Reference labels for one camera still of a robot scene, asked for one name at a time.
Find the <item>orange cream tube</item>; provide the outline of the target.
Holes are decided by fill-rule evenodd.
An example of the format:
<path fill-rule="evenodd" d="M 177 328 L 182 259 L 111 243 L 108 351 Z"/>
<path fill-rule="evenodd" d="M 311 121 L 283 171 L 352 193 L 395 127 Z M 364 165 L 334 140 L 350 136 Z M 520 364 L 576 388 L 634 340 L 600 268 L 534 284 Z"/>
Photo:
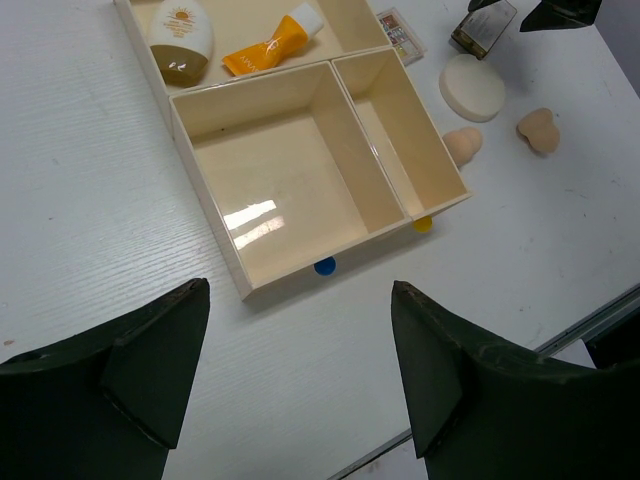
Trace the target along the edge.
<path fill-rule="evenodd" d="M 323 18 L 305 2 L 282 18 L 268 40 L 225 56 L 222 64 L 234 76 L 274 68 L 303 48 L 323 28 Z"/>

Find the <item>white gold sunscreen bottle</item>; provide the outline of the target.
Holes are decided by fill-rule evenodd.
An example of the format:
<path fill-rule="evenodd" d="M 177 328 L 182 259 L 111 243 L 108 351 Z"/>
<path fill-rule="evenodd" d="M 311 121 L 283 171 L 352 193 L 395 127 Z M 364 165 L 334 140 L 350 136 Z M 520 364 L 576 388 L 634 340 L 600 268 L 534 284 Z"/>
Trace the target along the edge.
<path fill-rule="evenodd" d="M 149 24 L 147 41 L 167 84 L 194 86 L 212 56 L 212 24 L 198 1 L 162 1 Z"/>

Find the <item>colourful eyeshadow palette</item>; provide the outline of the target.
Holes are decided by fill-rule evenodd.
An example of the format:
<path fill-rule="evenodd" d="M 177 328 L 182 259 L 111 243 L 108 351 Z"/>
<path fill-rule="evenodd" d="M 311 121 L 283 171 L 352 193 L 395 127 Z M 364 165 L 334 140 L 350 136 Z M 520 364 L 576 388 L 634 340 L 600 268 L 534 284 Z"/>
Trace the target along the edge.
<path fill-rule="evenodd" d="M 404 66 L 424 57 L 426 47 L 395 7 L 377 13 L 376 17 Z"/>

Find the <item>dark gold makeup box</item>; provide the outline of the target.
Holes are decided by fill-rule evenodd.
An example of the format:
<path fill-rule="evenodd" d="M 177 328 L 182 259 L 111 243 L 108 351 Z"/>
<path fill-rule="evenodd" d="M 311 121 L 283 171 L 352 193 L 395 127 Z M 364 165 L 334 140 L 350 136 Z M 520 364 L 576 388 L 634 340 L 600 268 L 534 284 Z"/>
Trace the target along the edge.
<path fill-rule="evenodd" d="M 451 34 L 466 53 L 483 60 L 515 18 L 517 9 L 509 1 L 490 2 L 470 11 Z"/>

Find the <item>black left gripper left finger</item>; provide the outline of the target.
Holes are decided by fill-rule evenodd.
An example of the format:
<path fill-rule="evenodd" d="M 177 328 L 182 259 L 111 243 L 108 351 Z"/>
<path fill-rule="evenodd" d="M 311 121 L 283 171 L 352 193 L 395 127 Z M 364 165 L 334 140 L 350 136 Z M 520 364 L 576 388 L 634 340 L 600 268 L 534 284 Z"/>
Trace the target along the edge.
<path fill-rule="evenodd" d="M 1 365 L 4 479 L 159 479 L 176 449 L 209 319 L 195 278 Z"/>

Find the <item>round white powder puff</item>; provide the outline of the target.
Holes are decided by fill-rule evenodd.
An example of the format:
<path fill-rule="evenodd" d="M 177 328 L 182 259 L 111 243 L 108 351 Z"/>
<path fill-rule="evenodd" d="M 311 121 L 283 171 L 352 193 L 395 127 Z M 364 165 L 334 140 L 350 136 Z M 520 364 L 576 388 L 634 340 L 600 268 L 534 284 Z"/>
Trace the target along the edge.
<path fill-rule="evenodd" d="M 466 120 L 492 120 L 505 104 L 506 87 L 499 73 L 473 55 L 451 58 L 439 77 L 441 95 L 447 105 Z"/>

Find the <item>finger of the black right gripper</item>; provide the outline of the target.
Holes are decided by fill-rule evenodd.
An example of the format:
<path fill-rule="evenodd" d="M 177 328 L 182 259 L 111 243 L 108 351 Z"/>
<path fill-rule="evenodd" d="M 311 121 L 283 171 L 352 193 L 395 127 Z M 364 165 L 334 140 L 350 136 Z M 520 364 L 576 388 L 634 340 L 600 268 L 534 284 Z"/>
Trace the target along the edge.
<path fill-rule="evenodd" d="M 499 0 L 471 0 L 468 4 L 468 11 L 475 12 L 489 5 L 495 4 Z"/>
<path fill-rule="evenodd" d="M 542 0 L 522 21 L 521 32 L 571 30 L 595 23 L 602 0 Z"/>

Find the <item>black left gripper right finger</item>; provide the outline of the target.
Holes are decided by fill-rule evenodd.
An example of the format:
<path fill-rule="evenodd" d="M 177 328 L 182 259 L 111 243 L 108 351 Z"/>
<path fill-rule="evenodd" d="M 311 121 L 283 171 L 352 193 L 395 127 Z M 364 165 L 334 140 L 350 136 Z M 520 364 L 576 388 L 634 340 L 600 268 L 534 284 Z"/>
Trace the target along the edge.
<path fill-rule="evenodd" d="M 415 452 L 432 479 L 635 479 L 639 364 L 597 370 L 508 341 L 406 281 L 391 321 Z"/>

